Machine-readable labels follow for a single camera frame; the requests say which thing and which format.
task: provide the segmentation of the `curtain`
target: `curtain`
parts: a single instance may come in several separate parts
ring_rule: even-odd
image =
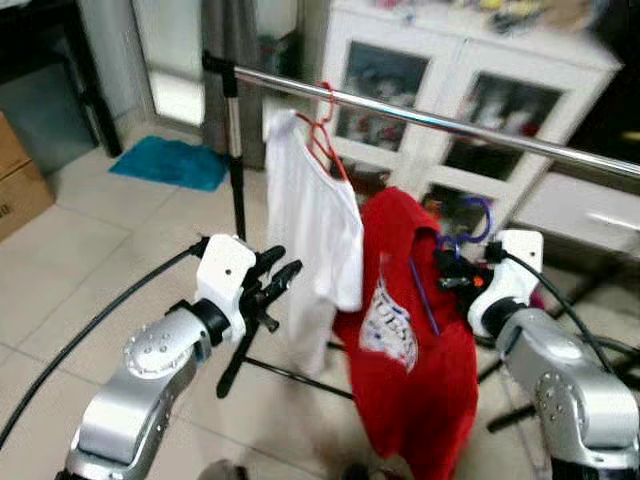
[[[253,0],[202,0],[202,47],[212,55],[260,69],[260,48]],[[204,144],[227,153],[222,79],[203,72],[205,112]],[[263,168],[262,91],[239,82],[240,126],[245,166]]]

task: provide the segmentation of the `tiled floor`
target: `tiled floor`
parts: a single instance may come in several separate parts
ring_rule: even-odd
[[[149,133],[197,142],[158,128],[138,129],[131,141]],[[107,170],[113,163],[96,149],[69,164],[50,178],[56,206],[0,243],[2,422],[45,362],[117,293],[193,243],[199,233],[234,229],[228,184],[212,194],[196,192],[112,175]],[[265,200],[264,175],[247,172],[248,234],[256,248],[264,247]],[[188,259],[163,274],[67,359],[0,453],[0,478],[53,478],[89,399],[118,365],[125,339],[177,300],[192,297],[196,266]],[[565,284],[575,281],[551,273]],[[640,305],[632,295],[614,289],[581,311],[597,330],[615,331],[615,336],[640,344]],[[218,401],[215,385],[231,353],[230,346],[221,347],[179,399],[149,478],[195,479],[219,458],[244,464],[254,479],[338,478],[341,468],[354,460],[381,463],[347,400],[246,366],[229,397]],[[252,354],[289,365],[278,334],[259,335]],[[479,352],[480,365],[491,359]],[[343,355],[331,353],[328,364],[322,380],[349,388]],[[482,385],[476,427],[457,478],[540,475],[531,463],[545,462],[534,421],[498,435],[484,428],[510,408],[507,392],[516,404],[525,401],[506,377],[494,376]],[[387,463],[406,471],[398,459]]]

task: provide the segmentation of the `cardboard box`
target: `cardboard box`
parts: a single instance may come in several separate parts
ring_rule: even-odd
[[[29,161],[27,152],[15,136],[4,114],[0,112],[0,180]]]
[[[38,167],[0,112],[0,240],[53,204]]]

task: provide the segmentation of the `cabinet drawer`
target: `cabinet drawer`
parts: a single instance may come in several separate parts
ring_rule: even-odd
[[[640,241],[640,197],[558,173],[547,174],[515,221],[609,250]]]

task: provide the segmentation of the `red t-shirt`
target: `red t-shirt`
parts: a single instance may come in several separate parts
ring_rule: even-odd
[[[363,308],[340,312],[356,406],[376,452],[402,455],[418,480],[453,475],[478,400],[475,344],[453,293],[437,289],[436,220],[388,188],[362,212]],[[413,259],[440,336],[414,279]]]

